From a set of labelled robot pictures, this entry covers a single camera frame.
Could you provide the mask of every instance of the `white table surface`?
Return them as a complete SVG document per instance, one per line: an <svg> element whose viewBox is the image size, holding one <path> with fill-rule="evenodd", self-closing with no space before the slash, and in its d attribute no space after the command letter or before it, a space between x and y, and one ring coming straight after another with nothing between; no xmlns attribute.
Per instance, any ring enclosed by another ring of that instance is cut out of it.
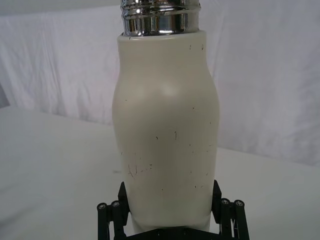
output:
<svg viewBox="0 0 320 240"><path fill-rule="evenodd" d="M320 169L219 148L216 179L246 203L252 240L320 238ZM0 109L1 240L95 240L121 181L111 126Z"/></svg>

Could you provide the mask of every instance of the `metal threads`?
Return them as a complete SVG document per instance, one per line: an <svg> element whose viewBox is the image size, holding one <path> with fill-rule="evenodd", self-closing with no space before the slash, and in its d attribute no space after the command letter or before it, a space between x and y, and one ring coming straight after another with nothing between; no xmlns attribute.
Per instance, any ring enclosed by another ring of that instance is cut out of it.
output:
<svg viewBox="0 0 320 240"><path fill-rule="evenodd" d="M124 36L199 31L199 0L121 0Z"/></svg>

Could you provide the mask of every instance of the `bottle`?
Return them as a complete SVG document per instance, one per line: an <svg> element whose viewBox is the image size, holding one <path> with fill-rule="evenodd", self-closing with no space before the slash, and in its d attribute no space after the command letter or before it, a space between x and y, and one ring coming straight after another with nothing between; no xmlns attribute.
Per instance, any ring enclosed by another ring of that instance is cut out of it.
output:
<svg viewBox="0 0 320 240"><path fill-rule="evenodd" d="M207 231L219 103L199 0L122 0L112 120L136 233Z"/></svg>

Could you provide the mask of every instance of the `screw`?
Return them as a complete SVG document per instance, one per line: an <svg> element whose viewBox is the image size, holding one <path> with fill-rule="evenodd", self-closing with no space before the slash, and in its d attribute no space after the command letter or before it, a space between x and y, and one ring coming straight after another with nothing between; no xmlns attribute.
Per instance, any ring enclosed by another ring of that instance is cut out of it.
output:
<svg viewBox="0 0 320 240"><path fill-rule="evenodd" d="M239 207L242 207L244 205L242 201L236 201L235 204Z"/></svg>
<svg viewBox="0 0 320 240"><path fill-rule="evenodd" d="M228 200L226 200L226 199L222 199L222 204L229 204L229 201Z"/></svg>
<svg viewBox="0 0 320 240"><path fill-rule="evenodd" d="M120 203L118 201L115 201L114 203L112 203L112 207L119 207Z"/></svg>
<svg viewBox="0 0 320 240"><path fill-rule="evenodd" d="M106 204L102 203L102 204L100 204L100 205L98 206L98 208L99 208L99 209L104 209L104 208L106 208Z"/></svg>

